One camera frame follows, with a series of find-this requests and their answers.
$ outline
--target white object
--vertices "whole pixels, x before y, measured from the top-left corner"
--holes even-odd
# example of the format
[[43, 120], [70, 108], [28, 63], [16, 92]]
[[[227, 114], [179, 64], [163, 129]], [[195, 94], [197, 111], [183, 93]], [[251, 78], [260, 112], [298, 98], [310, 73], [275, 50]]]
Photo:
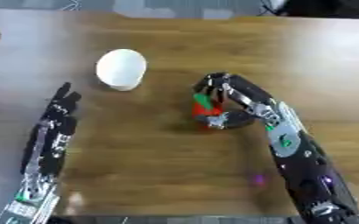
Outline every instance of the white object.
[[119, 91], [137, 87], [143, 79], [147, 61], [139, 52], [119, 49], [103, 55], [96, 64], [98, 78]]

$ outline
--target silver metal part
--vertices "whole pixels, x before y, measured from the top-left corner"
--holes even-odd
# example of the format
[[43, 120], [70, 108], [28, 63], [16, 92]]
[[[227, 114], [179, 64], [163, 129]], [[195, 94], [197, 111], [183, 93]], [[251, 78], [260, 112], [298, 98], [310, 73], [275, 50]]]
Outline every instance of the silver metal part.
[[280, 116], [273, 111], [271, 106], [262, 103], [252, 102], [247, 108], [247, 112], [260, 117], [267, 125], [273, 127], [277, 126], [281, 120]]
[[339, 207], [332, 204], [330, 201], [325, 201], [312, 207], [311, 211], [314, 216], [322, 216], [332, 213], [334, 210], [338, 210]]
[[226, 91], [228, 95], [234, 95], [236, 99], [241, 101], [245, 105], [250, 105], [252, 100], [244, 94], [241, 94], [239, 91], [233, 89], [228, 83], [222, 84], [223, 90]]
[[277, 114], [279, 114], [278, 125], [268, 131], [270, 144], [275, 154], [280, 158], [287, 158], [293, 155], [300, 145], [299, 131], [303, 125], [295, 112], [283, 101], [278, 103]]
[[209, 127], [223, 130], [225, 128], [225, 122], [228, 120], [227, 112], [219, 116], [209, 116], [207, 119]]
[[41, 200], [30, 202], [17, 197], [0, 214], [0, 224], [45, 224], [60, 200], [58, 186], [52, 184]]
[[306, 150], [304, 156], [305, 156], [306, 158], [309, 158], [310, 156], [312, 156], [312, 152], [309, 151], [309, 150]]
[[40, 200], [45, 195], [43, 182], [39, 174], [39, 160], [45, 145], [47, 131], [53, 126], [53, 122], [44, 120], [40, 123], [37, 141], [32, 150], [32, 156], [25, 167], [25, 178], [23, 181], [23, 198], [29, 200]]
[[65, 152], [65, 148], [67, 147], [67, 143], [71, 139], [70, 136], [58, 134], [57, 137], [53, 141], [52, 149], [53, 149], [53, 157], [60, 158], [62, 154]]

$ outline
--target screw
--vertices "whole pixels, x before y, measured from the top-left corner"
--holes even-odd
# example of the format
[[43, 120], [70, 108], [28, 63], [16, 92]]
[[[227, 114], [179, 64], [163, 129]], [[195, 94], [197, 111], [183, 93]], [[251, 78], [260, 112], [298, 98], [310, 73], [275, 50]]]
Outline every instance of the screw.
[[311, 151], [309, 151], [309, 150], [306, 150], [306, 151], [305, 151], [305, 157], [306, 157], [306, 158], [309, 158], [311, 155], [312, 155], [312, 152], [311, 152]]

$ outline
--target wooden table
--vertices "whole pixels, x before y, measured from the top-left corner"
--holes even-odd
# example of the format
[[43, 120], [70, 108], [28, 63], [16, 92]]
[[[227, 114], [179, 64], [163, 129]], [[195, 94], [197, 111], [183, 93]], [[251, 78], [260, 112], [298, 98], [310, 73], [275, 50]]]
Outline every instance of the wooden table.
[[[296, 108], [359, 200], [359, 20], [0, 10], [0, 33], [0, 209], [18, 187], [30, 128], [71, 81], [83, 100], [60, 214], [294, 214], [259, 124], [194, 127], [191, 86], [222, 70]], [[95, 77], [117, 48], [148, 59], [134, 91]]]

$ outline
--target robotic hand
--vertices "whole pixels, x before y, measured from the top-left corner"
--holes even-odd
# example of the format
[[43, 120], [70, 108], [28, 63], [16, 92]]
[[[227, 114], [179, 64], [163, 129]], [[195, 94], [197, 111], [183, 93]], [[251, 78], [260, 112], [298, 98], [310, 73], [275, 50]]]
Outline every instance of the robotic hand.
[[220, 102], [226, 95], [242, 109], [217, 116], [198, 115], [196, 119], [217, 129], [238, 127], [253, 119], [261, 120], [278, 171], [306, 223], [359, 224], [355, 199], [292, 108], [235, 74], [212, 73], [194, 86], [196, 93], [205, 90], [209, 96], [214, 89]]
[[57, 91], [32, 129], [21, 166], [21, 187], [1, 212], [0, 224], [46, 223], [57, 205], [58, 176], [77, 125], [72, 114], [81, 98], [75, 92], [68, 94], [70, 87], [65, 83]]

